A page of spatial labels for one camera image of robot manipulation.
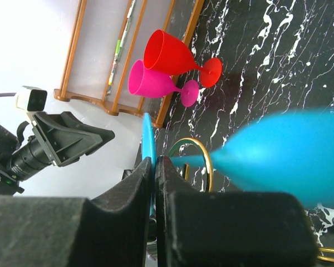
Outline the blue wine glass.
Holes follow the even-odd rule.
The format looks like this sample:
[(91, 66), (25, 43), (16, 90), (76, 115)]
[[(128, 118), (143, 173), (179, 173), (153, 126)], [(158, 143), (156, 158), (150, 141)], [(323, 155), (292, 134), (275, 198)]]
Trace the blue wine glass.
[(272, 113), (209, 154), (212, 169), (241, 190), (285, 192), (306, 209), (334, 209), (334, 113)]

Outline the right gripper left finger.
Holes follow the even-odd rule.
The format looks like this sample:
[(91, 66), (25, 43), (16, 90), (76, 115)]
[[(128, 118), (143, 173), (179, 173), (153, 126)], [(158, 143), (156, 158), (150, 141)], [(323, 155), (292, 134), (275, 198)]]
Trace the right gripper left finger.
[(144, 266), (151, 160), (86, 198), (0, 196), (0, 266)]

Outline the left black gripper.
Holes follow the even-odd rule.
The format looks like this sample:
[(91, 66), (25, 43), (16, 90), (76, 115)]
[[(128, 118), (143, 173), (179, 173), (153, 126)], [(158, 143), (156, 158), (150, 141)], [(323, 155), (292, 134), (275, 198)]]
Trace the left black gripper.
[(68, 166), (81, 156), (93, 154), (115, 138), (112, 130), (82, 123), (72, 112), (33, 115), (34, 135), (22, 146), (23, 131), (15, 136), (0, 125), (0, 195), (23, 193), (20, 183), (50, 165)]

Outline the magenta wine glass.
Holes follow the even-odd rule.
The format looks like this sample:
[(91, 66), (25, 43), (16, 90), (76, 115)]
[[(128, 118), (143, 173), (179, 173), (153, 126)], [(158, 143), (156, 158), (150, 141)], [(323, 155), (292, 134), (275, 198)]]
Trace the magenta wine glass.
[(195, 104), (199, 95), (197, 81), (190, 80), (183, 88), (178, 88), (169, 75), (148, 70), (142, 60), (137, 60), (133, 64), (127, 87), (130, 94), (148, 98), (161, 98), (170, 93), (178, 92), (185, 107)]

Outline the red wine glass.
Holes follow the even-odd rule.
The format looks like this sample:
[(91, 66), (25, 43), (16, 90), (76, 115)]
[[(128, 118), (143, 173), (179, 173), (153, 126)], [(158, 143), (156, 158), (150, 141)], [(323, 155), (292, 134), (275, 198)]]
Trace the red wine glass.
[(222, 75), (222, 62), (213, 57), (202, 66), (198, 65), (188, 46), (180, 39), (157, 29), (150, 36), (143, 56), (144, 66), (169, 76), (182, 75), (191, 70), (199, 71), (203, 87), (214, 86)]

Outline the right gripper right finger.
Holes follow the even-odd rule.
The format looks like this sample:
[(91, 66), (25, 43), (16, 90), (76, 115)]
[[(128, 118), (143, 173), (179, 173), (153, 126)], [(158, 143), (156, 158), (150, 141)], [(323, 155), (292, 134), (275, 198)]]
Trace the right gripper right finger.
[(299, 201), (278, 192), (198, 192), (156, 161), (159, 266), (314, 266), (317, 244)]

